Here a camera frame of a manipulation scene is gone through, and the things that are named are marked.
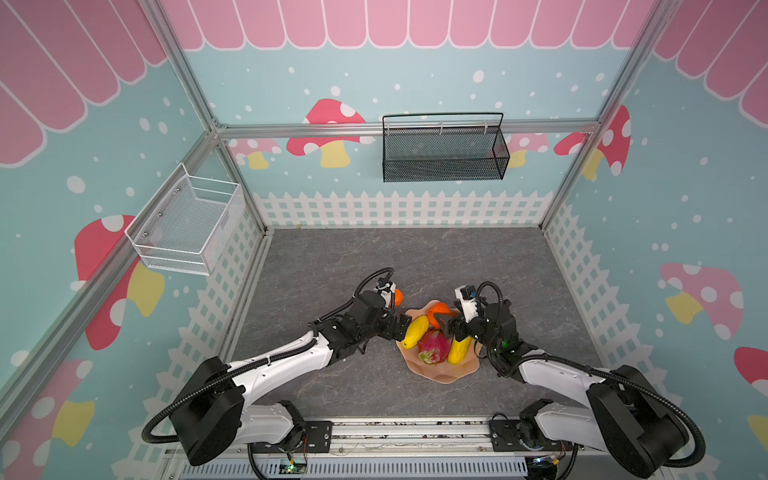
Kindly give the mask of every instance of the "gray marble surface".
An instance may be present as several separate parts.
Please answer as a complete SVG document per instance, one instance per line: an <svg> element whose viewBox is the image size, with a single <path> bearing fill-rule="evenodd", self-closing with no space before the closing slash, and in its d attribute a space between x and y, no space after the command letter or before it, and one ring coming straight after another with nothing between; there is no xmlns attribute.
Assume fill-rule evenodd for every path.
<svg viewBox="0 0 768 480"><path fill-rule="evenodd" d="M360 280L383 266L395 268L404 309L433 299L452 304L457 286L496 282L512 302L522 339L599 365L538 228L277 230L234 358L302 336L307 322L344 303ZM305 418L517 415L540 398L576 405L547 389L498 378L487 360L450 385L427 380L408 369L394 342L376 338L364 356L307 373L258 403L290 400Z"/></svg>

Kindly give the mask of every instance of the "dragon fruit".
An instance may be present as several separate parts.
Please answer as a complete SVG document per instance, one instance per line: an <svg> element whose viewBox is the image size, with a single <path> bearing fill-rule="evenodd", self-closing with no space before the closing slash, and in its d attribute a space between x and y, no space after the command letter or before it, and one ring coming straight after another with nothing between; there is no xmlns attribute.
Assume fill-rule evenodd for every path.
<svg viewBox="0 0 768 480"><path fill-rule="evenodd" d="M451 340L441 330L431 329L419 340L419 359L424 363L443 363L451 352Z"/></svg>

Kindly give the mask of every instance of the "mushroom illustration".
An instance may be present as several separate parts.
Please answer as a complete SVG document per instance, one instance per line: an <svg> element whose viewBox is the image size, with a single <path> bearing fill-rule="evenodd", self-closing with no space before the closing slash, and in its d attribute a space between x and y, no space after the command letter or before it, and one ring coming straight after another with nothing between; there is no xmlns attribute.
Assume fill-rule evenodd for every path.
<svg viewBox="0 0 768 480"><path fill-rule="evenodd" d="M707 311L715 333L724 340L736 334L741 326L744 299L736 277L720 270L683 263L665 263L661 266L664 282L681 290L667 298L667 306L681 323L690 325L694 317Z"/></svg>
<svg viewBox="0 0 768 480"><path fill-rule="evenodd" d="M91 278L122 238L124 226L132 219L129 215L114 215L96 220L80 230L74 239L74 259L79 280L72 283L73 290L79 289ZM136 303L139 312L146 317L154 311L164 288L165 277L162 274L151 272L138 258L134 260L85 328L85 336L91 348L105 349L117 339L123 324L127 300Z"/></svg>
<svg viewBox="0 0 768 480"><path fill-rule="evenodd" d="M48 463L53 439L74 447L96 412L93 402L67 399L93 368L91 360L63 362L2 446L5 480L37 480Z"/></svg>
<svg viewBox="0 0 768 480"><path fill-rule="evenodd" d="M743 346L733 354L733 363L751 386L768 396L768 352Z"/></svg>
<svg viewBox="0 0 768 480"><path fill-rule="evenodd" d="M269 168L270 162L266 161L263 152L279 154L283 151L272 138L241 138L232 139L228 143L232 155L235 157L238 165L245 165L245 159L248 159L248 166L251 170L263 170Z"/></svg>
<svg viewBox="0 0 768 480"><path fill-rule="evenodd" d="M546 134L511 134L507 135L507 148L509 149L510 168L518 168L525 165L525 152L537 151L543 154L549 150L549 139Z"/></svg>
<svg viewBox="0 0 768 480"><path fill-rule="evenodd" d="M598 165L603 158L607 160L613 175L620 174L624 165L627 164L631 134L632 123L629 110L621 105L597 148L590 154L587 163L581 170L584 178L592 181L598 178ZM580 145L584 142L585 136L585 134L578 132L568 135L554 146L554 152L561 156L576 153L581 148Z"/></svg>
<svg viewBox="0 0 768 480"><path fill-rule="evenodd" d="M366 121L354 108L332 98L317 101L312 110L302 121L304 124L362 124ZM343 168L351 161L344 149L345 141L361 144L372 144L373 137L318 137L291 138L288 140L288 151L301 157L311 154L318 148L323 151L320 165L325 168Z"/></svg>
<svg viewBox="0 0 768 480"><path fill-rule="evenodd" d="M750 424L752 433L754 433L760 443L763 444L763 448L768 450L768 417L750 415L746 420Z"/></svg>

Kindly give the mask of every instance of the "wire basket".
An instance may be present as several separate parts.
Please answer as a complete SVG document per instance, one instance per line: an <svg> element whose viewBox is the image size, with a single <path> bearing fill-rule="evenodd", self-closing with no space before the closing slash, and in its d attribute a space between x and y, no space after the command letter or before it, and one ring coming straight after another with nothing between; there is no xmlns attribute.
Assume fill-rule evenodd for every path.
<svg viewBox="0 0 768 480"><path fill-rule="evenodd" d="M399 120L416 116L451 120ZM385 115L384 181L503 179L509 162L503 118L495 112Z"/></svg>
<svg viewBox="0 0 768 480"><path fill-rule="evenodd" d="M184 164L125 229L149 268L210 275L245 208L239 184L193 177Z"/></svg>

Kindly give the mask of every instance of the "black mesh basket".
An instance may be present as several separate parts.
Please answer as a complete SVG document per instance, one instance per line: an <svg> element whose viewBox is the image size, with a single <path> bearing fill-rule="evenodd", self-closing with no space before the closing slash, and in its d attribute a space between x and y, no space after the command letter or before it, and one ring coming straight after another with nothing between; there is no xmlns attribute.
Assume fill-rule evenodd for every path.
<svg viewBox="0 0 768 480"><path fill-rule="evenodd" d="M451 115L450 121L407 122L398 118ZM492 116L492 121L477 117ZM382 118L385 182L501 180L509 150L501 113L402 114Z"/></svg>

